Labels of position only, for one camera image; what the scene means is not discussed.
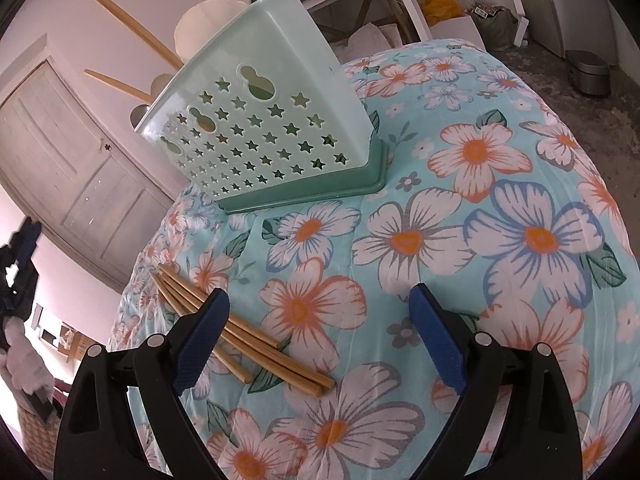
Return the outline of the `mint green utensil holder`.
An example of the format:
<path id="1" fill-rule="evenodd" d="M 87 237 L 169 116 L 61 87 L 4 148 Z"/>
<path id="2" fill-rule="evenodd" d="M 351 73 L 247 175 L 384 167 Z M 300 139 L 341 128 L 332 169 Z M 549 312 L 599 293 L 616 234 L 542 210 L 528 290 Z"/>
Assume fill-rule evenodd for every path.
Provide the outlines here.
<path id="1" fill-rule="evenodd" d="M 386 181 L 378 128 L 299 0 L 258 0 L 232 18 L 136 131 L 227 214 Z"/>

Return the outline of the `yellow plastic bag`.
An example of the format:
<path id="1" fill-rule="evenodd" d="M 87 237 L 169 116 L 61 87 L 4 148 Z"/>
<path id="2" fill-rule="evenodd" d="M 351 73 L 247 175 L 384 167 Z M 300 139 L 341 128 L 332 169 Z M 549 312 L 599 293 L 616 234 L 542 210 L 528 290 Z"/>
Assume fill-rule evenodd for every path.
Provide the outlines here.
<path id="1" fill-rule="evenodd" d="M 428 26 L 465 16 L 465 12 L 457 0 L 423 0 L 421 9 Z"/>

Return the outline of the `wooden chopstick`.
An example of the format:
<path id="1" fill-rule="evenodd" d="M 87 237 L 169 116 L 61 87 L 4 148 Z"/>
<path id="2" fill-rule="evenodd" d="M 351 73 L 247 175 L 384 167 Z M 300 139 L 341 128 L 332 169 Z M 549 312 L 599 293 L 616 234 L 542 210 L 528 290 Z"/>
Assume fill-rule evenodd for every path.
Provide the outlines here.
<path id="1" fill-rule="evenodd" d="M 322 396 L 324 390 L 329 391 L 335 387 L 331 377 L 315 372 L 287 356 L 282 351 L 283 344 L 248 324 L 239 315 L 229 314 L 229 321 L 222 333 L 222 339 L 256 364 L 300 391 L 312 396 Z"/>
<path id="2" fill-rule="evenodd" d="M 166 47 L 157 36 L 153 35 L 146 27 L 138 22 L 133 16 L 121 8 L 113 0 L 96 0 L 100 6 L 103 6 L 108 13 L 111 13 L 117 21 L 125 25 L 131 30 L 138 38 L 140 38 L 145 44 L 147 44 L 155 53 L 157 53 L 163 60 L 171 65 L 175 70 L 180 70 L 183 66 L 183 62 L 178 58 L 174 52 Z"/>
<path id="3" fill-rule="evenodd" d="M 128 94 L 128 96 L 132 96 L 146 104 L 151 104 L 153 102 L 152 96 L 148 92 L 144 92 L 138 88 L 134 88 L 130 86 L 130 84 L 125 84 L 124 82 L 115 79 L 111 76 L 104 75 L 102 73 L 96 72 L 95 70 L 84 70 L 84 74 L 98 81 L 107 84 L 111 88 L 114 88 L 122 93 Z"/>
<path id="4" fill-rule="evenodd" d="M 169 304 L 169 307 L 175 312 L 175 314 L 186 315 L 198 313 L 201 307 L 204 306 L 204 302 L 207 297 L 206 293 L 175 273 L 169 266 L 166 266 L 166 264 L 161 264 L 160 270 L 153 272 L 151 278 L 156 285 L 160 296 L 162 296 L 163 300 Z M 280 342 L 280 344 L 283 344 L 282 351 L 284 352 L 285 343 Z M 248 362 L 259 366 L 263 372 L 270 374 L 272 378 L 280 379 L 281 382 L 285 382 L 281 378 L 277 378 L 276 375 L 273 375 L 268 372 L 268 370 L 265 370 L 260 365 L 256 364 L 247 356 L 244 356 L 244 354 L 239 352 L 237 348 L 228 344 L 227 341 L 224 341 L 222 339 L 222 334 L 221 343 L 216 344 L 216 347 L 214 348 L 214 356 L 216 356 L 216 359 L 221 362 L 225 368 L 228 368 L 228 370 L 230 370 L 230 372 L 236 378 L 239 378 L 239 380 L 245 385 L 254 382 L 258 378 L 258 370 L 251 372 L 246 365 L 241 363 L 242 358 L 245 358 Z"/>

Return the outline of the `white rice paddle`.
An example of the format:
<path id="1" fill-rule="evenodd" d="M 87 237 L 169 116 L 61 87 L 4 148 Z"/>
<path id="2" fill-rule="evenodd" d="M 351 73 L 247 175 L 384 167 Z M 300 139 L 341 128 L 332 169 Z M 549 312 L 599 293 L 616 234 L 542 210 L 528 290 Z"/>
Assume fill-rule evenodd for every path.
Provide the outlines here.
<path id="1" fill-rule="evenodd" d="M 241 13 L 247 4 L 239 0 L 206 0 L 183 14 L 174 31 L 178 58 L 189 62 L 209 40 Z"/>

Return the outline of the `steel trash bin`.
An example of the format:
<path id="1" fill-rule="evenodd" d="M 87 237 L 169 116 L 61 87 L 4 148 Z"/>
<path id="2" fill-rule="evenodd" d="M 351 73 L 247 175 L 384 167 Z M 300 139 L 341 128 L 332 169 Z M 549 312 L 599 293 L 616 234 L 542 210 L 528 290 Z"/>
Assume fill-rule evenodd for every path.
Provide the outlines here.
<path id="1" fill-rule="evenodd" d="M 585 50 L 566 50 L 568 81 L 572 87 L 593 98 L 611 94 L 611 69 L 599 55 Z"/>

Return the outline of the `steel spoon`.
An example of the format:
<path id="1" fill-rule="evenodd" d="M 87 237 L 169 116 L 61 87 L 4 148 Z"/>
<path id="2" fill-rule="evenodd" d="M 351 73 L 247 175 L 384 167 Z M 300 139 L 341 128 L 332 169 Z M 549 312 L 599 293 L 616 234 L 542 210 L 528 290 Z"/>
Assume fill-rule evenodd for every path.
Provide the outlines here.
<path id="1" fill-rule="evenodd" d="M 146 112 L 149 110 L 149 104 L 140 104 L 137 105 L 130 113 L 130 124 L 137 128 L 137 126 L 142 121 L 142 118 L 145 116 Z"/>

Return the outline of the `floral blue tablecloth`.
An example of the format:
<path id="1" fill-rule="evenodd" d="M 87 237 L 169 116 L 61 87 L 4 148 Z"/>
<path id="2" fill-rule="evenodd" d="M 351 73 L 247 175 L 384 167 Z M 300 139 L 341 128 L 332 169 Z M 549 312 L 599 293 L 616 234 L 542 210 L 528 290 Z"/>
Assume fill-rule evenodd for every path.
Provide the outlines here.
<path id="1" fill-rule="evenodd" d="M 107 347 L 175 323 L 169 266 L 334 377 L 322 398 L 210 359 L 182 402 L 232 479 L 407 479 L 457 402 L 412 326 L 408 293 L 506 347 L 548 344 L 594 474 L 639 405 L 639 268 L 605 180 L 570 128 L 470 42 L 345 67 L 390 149 L 381 191 L 225 214 L 189 186 L 142 250 Z"/>

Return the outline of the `grey refrigerator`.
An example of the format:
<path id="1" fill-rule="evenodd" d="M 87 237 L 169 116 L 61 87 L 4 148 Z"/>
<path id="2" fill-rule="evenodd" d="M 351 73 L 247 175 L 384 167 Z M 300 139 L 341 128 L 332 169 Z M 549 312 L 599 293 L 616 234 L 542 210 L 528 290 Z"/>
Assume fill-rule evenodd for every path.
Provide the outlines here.
<path id="1" fill-rule="evenodd" d="M 564 58 L 569 50 L 617 63 L 615 30 L 608 0 L 522 0 L 533 40 Z"/>

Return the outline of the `white door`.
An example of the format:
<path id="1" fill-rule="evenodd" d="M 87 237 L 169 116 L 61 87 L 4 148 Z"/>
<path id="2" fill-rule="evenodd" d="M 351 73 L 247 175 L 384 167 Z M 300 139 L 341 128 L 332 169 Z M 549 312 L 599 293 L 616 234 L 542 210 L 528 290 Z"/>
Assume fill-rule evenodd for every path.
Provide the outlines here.
<path id="1" fill-rule="evenodd" d="M 172 203 L 49 62 L 1 104 L 1 182 L 58 248 L 116 292 Z"/>

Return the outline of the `white pillow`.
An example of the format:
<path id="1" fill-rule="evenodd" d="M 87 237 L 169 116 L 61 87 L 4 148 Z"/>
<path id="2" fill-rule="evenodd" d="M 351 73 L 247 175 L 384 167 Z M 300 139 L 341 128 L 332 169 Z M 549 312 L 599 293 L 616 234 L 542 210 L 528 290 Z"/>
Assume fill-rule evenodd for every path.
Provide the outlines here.
<path id="1" fill-rule="evenodd" d="M 342 64 L 401 46 L 402 39 L 396 24 L 376 26 L 373 23 L 361 26 L 348 39 L 331 44 Z"/>

